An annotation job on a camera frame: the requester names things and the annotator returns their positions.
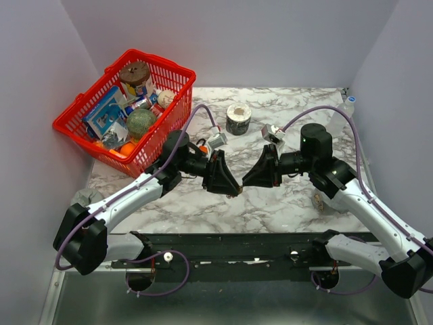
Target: orange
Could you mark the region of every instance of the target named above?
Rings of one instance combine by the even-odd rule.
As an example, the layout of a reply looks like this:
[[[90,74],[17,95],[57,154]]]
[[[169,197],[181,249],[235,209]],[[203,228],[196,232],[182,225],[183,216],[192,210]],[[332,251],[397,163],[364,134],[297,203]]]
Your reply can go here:
[[[122,146],[122,148],[120,149],[120,154],[123,154],[124,156],[129,156],[134,149],[135,144],[128,142],[127,144],[124,144]]]

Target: marble surface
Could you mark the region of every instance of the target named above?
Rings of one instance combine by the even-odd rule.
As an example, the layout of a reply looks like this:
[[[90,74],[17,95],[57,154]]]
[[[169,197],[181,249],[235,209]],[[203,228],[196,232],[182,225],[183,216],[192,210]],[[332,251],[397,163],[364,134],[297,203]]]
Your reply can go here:
[[[260,130],[266,123],[284,126],[297,114],[318,105],[336,106],[342,102],[338,89],[311,88],[194,88],[193,102],[207,104],[216,122],[225,128],[225,111],[234,102],[252,109],[250,128],[245,135],[229,133],[225,151],[227,166],[239,184],[255,164],[266,141]],[[326,125],[332,112],[321,110],[299,120],[288,129],[286,150],[299,148],[299,130],[305,123]],[[210,121],[204,111],[196,114],[188,129],[191,140],[209,137]],[[334,156],[355,166],[355,147],[350,129],[334,140]],[[132,179],[95,161],[89,187],[105,196],[120,190]],[[314,187],[307,175],[283,178],[279,188],[244,188],[237,198],[205,192],[202,180],[184,179],[165,197],[151,202],[120,223],[114,232],[131,230],[150,233],[222,233],[222,232],[341,232],[367,231],[350,213],[319,212],[311,202]]]

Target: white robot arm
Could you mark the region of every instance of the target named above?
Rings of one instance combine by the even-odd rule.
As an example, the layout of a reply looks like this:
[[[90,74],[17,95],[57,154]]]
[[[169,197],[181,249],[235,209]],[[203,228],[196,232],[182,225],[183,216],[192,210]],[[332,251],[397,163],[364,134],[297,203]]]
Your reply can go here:
[[[361,188],[355,171],[332,156],[332,137],[324,126],[304,125],[300,151],[283,154],[277,150],[281,147],[280,138],[268,133],[269,128],[264,128],[263,137],[273,144],[264,147],[259,161],[243,177],[244,186],[271,188],[281,184],[282,175],[308,173],[318,190],[353,213],[383,245],[372,246],[328,230],[313,243],[313,259],[333,259],[359,266],[381,277],[394,293],[404,298],[411,297],[433,276],[433,256],[428,252],[433,239],[427,239],[401,220],[364,183]]]
[[[222,150],[215,150],[208,159],[189,142],[188,134],[180,140],[181,134],[172,131],[159,158],[127,187],[95,204],[82,207],[76,203],[66,211],[53,247],[82,275],[104,261],[140,256],[145,247],[142,236],[110,236],[110,232],[131,213],[170,192],[181,181],[181,172],[202,177],[208,192],[237,196],[242,191],[227,168]]]

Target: water bottle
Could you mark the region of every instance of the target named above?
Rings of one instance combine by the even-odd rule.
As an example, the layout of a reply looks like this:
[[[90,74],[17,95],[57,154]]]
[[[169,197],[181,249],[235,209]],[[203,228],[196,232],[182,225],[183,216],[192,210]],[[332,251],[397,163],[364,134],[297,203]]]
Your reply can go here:
[[[343,110],[349,117],[352,117],[355,111],[354,103],[356,99],[353,96],[347,97],[344,103],[341,103],[337,108]],[[339,113],[334,112],[331,117],[331,121],[326,126],[326,131],[331,133],[332,137],[338,137],[342,135],[343,127],[347,124],[346,119]]]

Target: red basket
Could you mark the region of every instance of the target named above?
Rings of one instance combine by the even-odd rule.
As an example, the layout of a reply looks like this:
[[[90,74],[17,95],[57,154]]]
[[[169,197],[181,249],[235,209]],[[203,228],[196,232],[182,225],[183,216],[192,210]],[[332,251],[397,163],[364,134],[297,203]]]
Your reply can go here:
[[[92,143],[93,140],[87,134],[86,126],[81,119],[98,103],[104,93],[110,90],[111,86],[116,85],[122,89],[119,72],[127,64],[136,61],[147,63],[156,88],[170,89],[176,93],[176,96],[129,156],[119,158]],[[130,49],[107,67],[104,75],[86,93],[80,93],[75,98],[73,103],[54,120],[53,128],[73,139],[92,157],[136,178],[156,160],[167,135],[185,124],[191,114],[192,85],[195,80],[196,74],[192,70],[159,56]]]

